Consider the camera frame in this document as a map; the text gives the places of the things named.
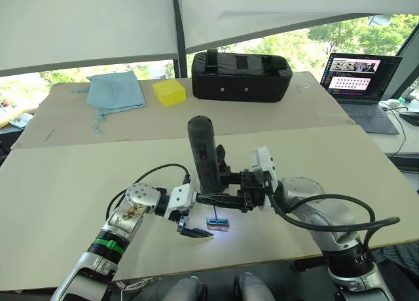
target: black bag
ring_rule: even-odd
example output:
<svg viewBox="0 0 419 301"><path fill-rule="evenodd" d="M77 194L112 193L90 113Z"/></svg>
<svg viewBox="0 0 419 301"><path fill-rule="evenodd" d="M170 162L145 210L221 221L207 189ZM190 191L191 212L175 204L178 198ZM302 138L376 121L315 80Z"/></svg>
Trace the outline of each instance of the black bag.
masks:
<svg viewBox="0 0 419 301"><path fill-rule="evenodd" d="M200 99L273 103L282 99L292 76L287 60L279 56L209 49L192 63L192 89Z"/></svg>

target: tree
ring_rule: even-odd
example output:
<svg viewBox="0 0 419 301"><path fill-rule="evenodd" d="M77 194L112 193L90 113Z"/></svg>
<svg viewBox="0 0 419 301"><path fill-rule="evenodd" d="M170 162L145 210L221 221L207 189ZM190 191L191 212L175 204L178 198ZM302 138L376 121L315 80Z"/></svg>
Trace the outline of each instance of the tree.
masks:
<svg viewBox="0 0 419 301"><path fill-rule="evenodd" d="M308 29L299 29L263 37L246 52L250 54L272 54L284 57L294 71L311 71L321 67L325 58L321 52L324 45L313 43L308 38Z"/></svg>
<svg viewBox="0 0 419 301"><path fill-rule="evenodd" d="M167 79L174 79L175 77L175 67L173 65L173 62L168 62L164 66L164 74Z"/></svg>
<svg viewBox="0 0 419 301"><path fill-rule="evenodd" d="M134 71L137 79L139 80L149 80L150 76L150 66L148 64L136 64L133 67L127 67L126 71Z"/></svg>
<svg viewBox="0 0 419 301"><path fill-rule="evenodd" d="M339 50L339 52L359 52L357 34L368 18L324 24L310 28L308 38L320 43L326 43L326 55Z"/></svg>
<svg viewBox="0 0 419 301"><path fill-rule="evenodd" d="M46 85L48 86L48 89L51 89L51 87L59 82L67 83L67 82L77 82L76 76L72 73L68 73L68 71L64 70L55 70L55 71L44 71L39 72L39 76L42 77L46 81Z"/></svg>
<svg viewBox="0 0 419 301"><path fill-rule="evenodd" d="M238 43L236 44L228 44L226 46L222 46L218 48L218 51L220 52L236 52L236 49L238 47Z"/></svg>
<svg viewBox="0 0 419 301"><path fill-rule="evenodd" d="M359 42L366 54L394 56L416 27L419 16L398 14L390 16L388 26L362 26Z"/></svg>

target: window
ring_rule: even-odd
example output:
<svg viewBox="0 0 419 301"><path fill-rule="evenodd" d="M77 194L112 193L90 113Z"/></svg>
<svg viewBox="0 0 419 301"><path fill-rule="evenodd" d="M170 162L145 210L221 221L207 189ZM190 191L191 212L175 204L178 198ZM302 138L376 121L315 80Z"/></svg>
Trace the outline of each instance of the window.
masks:
<svg viewBox="0 0 419 301"><path fill-rule="evenodd" d="M330 53L394 56L418 21L411 14L370 16L230 44L219 51L283 56L294 71L309 71L320 81ZM193 56L187 56L189 75Z"/></svg>
<svg viewBox="0 0 419 301"><path fill-rule="evenodd" d="M159 79L164 75L174 77L172 60L76 67L0 77L0 127L5 124L2 121L6 116L33 112L56 83L88 82L86 77L92 75L126 71L134 71L139 80Z"/></svg>

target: green band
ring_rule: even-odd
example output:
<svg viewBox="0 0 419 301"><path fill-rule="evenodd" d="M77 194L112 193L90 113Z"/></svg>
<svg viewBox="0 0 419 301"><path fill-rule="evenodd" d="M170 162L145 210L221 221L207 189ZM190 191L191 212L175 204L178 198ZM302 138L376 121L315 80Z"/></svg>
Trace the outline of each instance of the green band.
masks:
<svg viewBox="0 0 419 301"><path fill-rule="evenodd" d="M116 241L114 240L104 240L104 239L95 239L94 243L102 244L107 248L118 252L119 254L124 254L124 249L117 245Z"/></svg>

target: yellow sponge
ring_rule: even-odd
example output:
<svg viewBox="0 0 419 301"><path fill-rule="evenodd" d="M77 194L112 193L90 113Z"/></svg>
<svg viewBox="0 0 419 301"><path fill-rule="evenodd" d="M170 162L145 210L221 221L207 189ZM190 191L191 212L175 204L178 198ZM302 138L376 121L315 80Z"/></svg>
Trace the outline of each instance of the yellow sponge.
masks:
<svg viewBox="0 0 419 301"><path fill-rule="evenodd" d="M186 100L186 89L175 79L153 84L153 92L163 107Z"/></svg>

